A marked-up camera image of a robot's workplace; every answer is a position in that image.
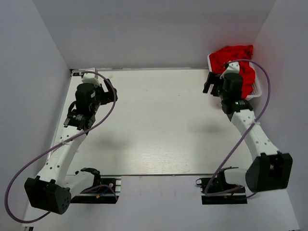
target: white panel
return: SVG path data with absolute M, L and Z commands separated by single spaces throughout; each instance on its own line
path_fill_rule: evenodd
M 278 0 L 255 42 L 255 60 L 265 67 L 272 81 L 262 127 L 273 143 L 293 158 L 288 192 L 301 230 L 308 230 L 307 9 L 308 1 Z M 258 111 L 265 98 L 263 94 L 255 101 Z
M 275 0 L 34 0 L 70 68 L 204 67 L 252 44 Z
M 0 217 L 1 230 L 19 224 L 4 210 L 4 193 L 13 175 L 51 143 L 69 82 L 69 70 L 31 0 L 0 1 Z M 9 205 L 23 218 L 24 183 L 40 164 L 22 173 Z
M 214 173 L 240 139 L 218 101 L 202 89 L 207 70 L 103 71 L 117 88 L 110 117 L 89 133 L 68 174 L 93 167 L 104 175 Z M 61 136 L 80 77 L 73 77 L 56 140 Z M 111 105 L 96 114 L 102 119 Z M 243 143 L 226 166 L 248 168 L 252 158 Z
M 202 205 L 197 176 L 123 177 L 116 205 L 71 204 L 35 231 L 289 231 L 298 224 L 286 190 L 262 192 L 247 205 Z M 27 219 L 43 211 L 29 208 Z

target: white plastic basket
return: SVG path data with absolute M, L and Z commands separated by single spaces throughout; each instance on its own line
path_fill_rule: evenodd
M 208 69 L 210 71 L 212 71 L 211 62 L 210 62 L 210 55 L 211 54 L 209 54 L 207 56 L 207 62 L 208 62 Z M 252 69 L 255 70 L 255 66 L 252 63 L 249 63 L 249 65 L 251 66 Z M 260 83 L 259 83 L 257 73 L 256 73 L 255 82 L 253 83 L 252 88 L 254 90 L 250 95 L 247 96 L 247 98 L 246 98 L 247 100 L 251 100 L 252 98 L 260 97 L 262 95 L 262 90 L 261 90 L 261 86 L 260 86 Z

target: red fabric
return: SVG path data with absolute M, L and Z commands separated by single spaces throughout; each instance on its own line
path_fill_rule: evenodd
M 210 54 L 212 72 L 222 74 L 226 69 L 224 63 L 235 59 L 251 59 L 253 45 L 249 46 L 227 46 Z M 249 62 L 239 62 L 240 75 L 243 77 L 242 98 L 246 98 L 254 89 L 251 86 L 255 82 L 256 73 L 249 66 Z

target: robotic arm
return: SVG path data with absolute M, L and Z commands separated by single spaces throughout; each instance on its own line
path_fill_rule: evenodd
M 252 106 L 241 97 L 243 78 L 238 73 L 237 62 L 231 63 L 222 75 L 210 72 L 203 93 L 208 93 L 213 85 L 211 94 L 221 98 L 223 112 L 242 135 L 255 123 L 245 137 L 253 163 L 249 169 L 222 169 L 217 179 L 221 184 L 246 186 L 254 193 L 285 189 L 290 177 L 292 157 L 288 153 L 282 154 L 266 136 L 260 124 L 255 122 Z
M 68 109 L 60 142 L 90 129 L 99 106 L 114 101 L 109 84 L 104 81 L 108 89 L 104 92 L 96 75 L 87 73 L 81 80 L 83 83 L 78 85 L 75 93 L 76 101 Z M 71 198 L 86 188 L 100 185 L 100 172 L 93 168 L 83 168 L 74 177 L 65 179 L 75 153 L 86 136 L 81 135 L 54 150 L 37 176 L 26 180 L 25 190 L 32 207 L 63 214 Z

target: gray wall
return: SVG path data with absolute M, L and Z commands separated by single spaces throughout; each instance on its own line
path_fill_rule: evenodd
M 19 230 L 4 209 L 9 180 L 24 164 L 46 150 L 69 81 L 68 67 L 31 0 L 0 1 L 0 217 L 1 230 Z M 9 204 L 23 218 L 24 182 L 40 164 L 13 185 Z
M 34 0 L 70 68 L 204 67 L 252 44 L 275 0 Z
M 277 0 L 255 41 L 255 57 L 272 81 L 262 127 L 282 152 L 293 157 L 288 193 L 301 230 L 308 231 L 308 2 Z M 266 94 L 255 100 L 258 112 Z

